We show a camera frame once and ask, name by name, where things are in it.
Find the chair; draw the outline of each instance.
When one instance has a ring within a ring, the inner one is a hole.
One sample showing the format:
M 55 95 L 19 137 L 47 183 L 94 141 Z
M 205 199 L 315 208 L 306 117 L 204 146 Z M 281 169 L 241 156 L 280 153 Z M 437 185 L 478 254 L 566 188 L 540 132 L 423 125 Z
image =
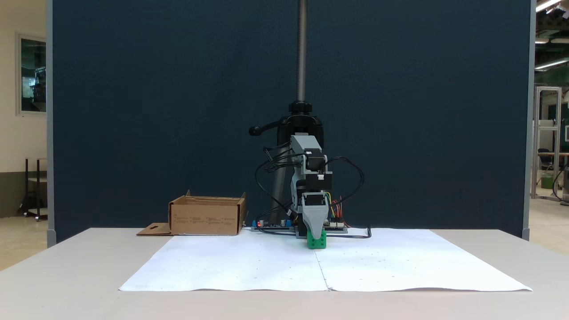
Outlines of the chair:
M 538 153 L 550 152 L 549 149 L 540 148 L 537 149 Z M 540 155 L 539 159 L 541 160 L 541 170 L 553 170 L 553 157 L 548 155 Z

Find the open cardboard box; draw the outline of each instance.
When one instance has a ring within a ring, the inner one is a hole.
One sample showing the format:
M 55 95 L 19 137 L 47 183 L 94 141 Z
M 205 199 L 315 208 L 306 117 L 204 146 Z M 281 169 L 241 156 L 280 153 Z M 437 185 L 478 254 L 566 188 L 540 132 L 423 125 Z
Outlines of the open cardboard box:
M 245 194 L 241 198 L 191 196 L 186 193 L 168 205 L 168 223 L 152 223 L 138 236 L 239 234 L 245 221 Z

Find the window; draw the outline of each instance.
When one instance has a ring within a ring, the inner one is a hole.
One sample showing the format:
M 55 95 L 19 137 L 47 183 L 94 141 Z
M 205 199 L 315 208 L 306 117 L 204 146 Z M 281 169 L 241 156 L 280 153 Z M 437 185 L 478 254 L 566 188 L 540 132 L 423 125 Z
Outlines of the window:
M 35 36 L 16 36 L 16 112 L 46 112 L 46 40 Z

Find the green block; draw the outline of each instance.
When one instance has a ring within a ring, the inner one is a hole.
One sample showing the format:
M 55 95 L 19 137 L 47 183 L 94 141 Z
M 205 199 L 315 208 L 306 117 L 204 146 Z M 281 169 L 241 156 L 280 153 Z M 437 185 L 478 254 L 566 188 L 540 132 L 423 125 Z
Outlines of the green block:
M 322 229 L 320 239 L 314 239 L 312 232 L 308 230 L 307 233 L 308 248 L 309 249 L 324 249 L 326 248 L 326 230 Z

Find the dark blue partition wall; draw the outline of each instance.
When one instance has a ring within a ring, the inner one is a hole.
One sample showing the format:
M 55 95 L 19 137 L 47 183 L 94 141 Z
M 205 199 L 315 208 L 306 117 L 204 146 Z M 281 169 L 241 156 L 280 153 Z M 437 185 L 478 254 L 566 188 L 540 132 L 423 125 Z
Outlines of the dark blue partition wall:
M 520 236 L 530 0 L 404 6 L 309 4 L 307 99 L 326 153 L 366 174 L 345 218 Z M 54 0 L 58 241 L 165 221 L 187 189 L 269 208 L 253 171 L 276 132 L 247 129 L 287 114 L 295 44 L 296 0 Z

